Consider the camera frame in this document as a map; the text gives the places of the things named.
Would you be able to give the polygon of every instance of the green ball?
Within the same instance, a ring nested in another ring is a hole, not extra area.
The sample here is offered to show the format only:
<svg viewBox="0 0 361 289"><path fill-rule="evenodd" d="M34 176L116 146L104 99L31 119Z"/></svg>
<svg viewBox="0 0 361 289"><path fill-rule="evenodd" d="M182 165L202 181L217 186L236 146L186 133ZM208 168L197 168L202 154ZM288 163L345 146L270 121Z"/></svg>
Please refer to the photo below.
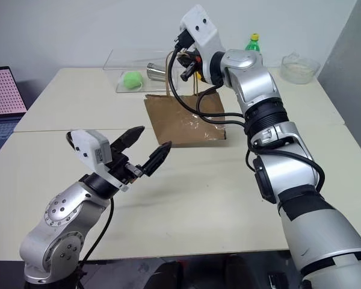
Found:
<svg viewBox="0 0 361 289"><path fill-rule="evenodd" d="M143 77L139 71L130 71L125 74L123 84L127 89L134 89L143 84Z"/></svg>

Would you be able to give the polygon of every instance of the clear bowl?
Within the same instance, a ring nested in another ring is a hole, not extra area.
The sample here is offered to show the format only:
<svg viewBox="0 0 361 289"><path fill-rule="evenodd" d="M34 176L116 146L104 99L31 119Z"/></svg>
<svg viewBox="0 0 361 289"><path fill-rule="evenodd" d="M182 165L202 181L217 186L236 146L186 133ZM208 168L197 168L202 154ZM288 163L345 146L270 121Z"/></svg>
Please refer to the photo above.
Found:
<svg viewBox="0 0 361 289"><path fill-rule="evenodd" d="M306 84L313 79L319 67L318 62L293 52L282 58L281 76L295 84Z"/></svg>

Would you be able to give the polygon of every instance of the clear plastic box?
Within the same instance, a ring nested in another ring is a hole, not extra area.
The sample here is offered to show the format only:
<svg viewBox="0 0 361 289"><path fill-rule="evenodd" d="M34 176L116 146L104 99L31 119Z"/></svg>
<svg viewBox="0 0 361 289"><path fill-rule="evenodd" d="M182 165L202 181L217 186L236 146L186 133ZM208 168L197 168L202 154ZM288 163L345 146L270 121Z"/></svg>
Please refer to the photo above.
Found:
<svg viewBox="0 0 361 289"><path fill-rule="evenodd" d="M103 66L103 70L116 92L164 92L165 82L152 80L147 76L147 65L153 63L165 68L165 59L171 50L160 49L126 49L115 48L111 51ZM173 82L177 88L181 65L175 63L173 67ZM135 89L127 89L123 85L123 78L130 71L139 71L143 83Z"/></svg>

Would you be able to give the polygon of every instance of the table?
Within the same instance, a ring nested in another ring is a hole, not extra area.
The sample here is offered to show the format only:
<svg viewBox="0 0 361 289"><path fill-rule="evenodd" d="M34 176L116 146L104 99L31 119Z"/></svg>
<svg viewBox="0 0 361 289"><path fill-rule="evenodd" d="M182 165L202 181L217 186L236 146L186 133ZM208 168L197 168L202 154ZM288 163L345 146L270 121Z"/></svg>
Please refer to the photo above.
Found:
<svg viewBox="0 0 361 289"><path fill-rule="evenodd" d="M326 172L322 194L361 234L361 150L343 124L299 125ZM101 130L113 141L124 129ZM16 132L0 151L0 260L19 260L20 242L45 206L88 169L64 131ZM157 147L152 129L126 150L134 164ZM150 178L116 194L113 221L91 259L286 249L277 208L262 200L244 163L245 136L229 126L227 140L172 149ZM108 212L87 236L81 258Z"/></svg>
<svg viewBox="0 0 361 289"><path fill-rule="evenodd" d="M344 120L333 106L319 82L306 85L291 84L270 69L282 96L290 119L301 124L343 124ZM200 85L200 90L209 85ZM190 94L192 82L179 81L179 94ZM227 112L240 112L234 92L219 89ZM67 131L70 129L128 129L144 125L151 128L146 113L146 93L117 94L106 71L99 68L61 69L23 116L14 131ZM129 108L139 113L131 113Z"/></svg>

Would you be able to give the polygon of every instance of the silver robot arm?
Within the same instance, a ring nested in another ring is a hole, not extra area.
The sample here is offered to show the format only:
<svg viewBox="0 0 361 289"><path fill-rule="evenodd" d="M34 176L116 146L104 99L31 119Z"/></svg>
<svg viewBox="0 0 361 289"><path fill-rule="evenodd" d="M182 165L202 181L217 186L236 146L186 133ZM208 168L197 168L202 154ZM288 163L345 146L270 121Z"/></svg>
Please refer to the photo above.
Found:
<svg viewBox="0 0 361 289"><path fill-rule="evenodd" d="M190 55L202 59L200 65L196 58L186 76L199 71L206 82L225 84L236 94L248 148L257 156L253 161L257 184L262 197L277 204L292 258L303 275L301 288L361 288L361 236L320 195L324 172L289 121L261 54L225 51L216 27L199 5L183 17L180 30L175 52L194 45Z"/></svg>
<svg viewBox="0 0 361 289"><path fill-rule="evenodd" d="M126 191L137 178L150 176L170 151L168 142L157 148L143 166L129 163L122 152L138 140L143 130L143 126L129 129L111 145L97 131L67 134L78 158L94 173L54 197L42 220L25 237L20 247L25 261L25 288L76 288L83 265L79 265L79 254L89 230L109 204L112 217L113 196L119 190Z"/></svg>

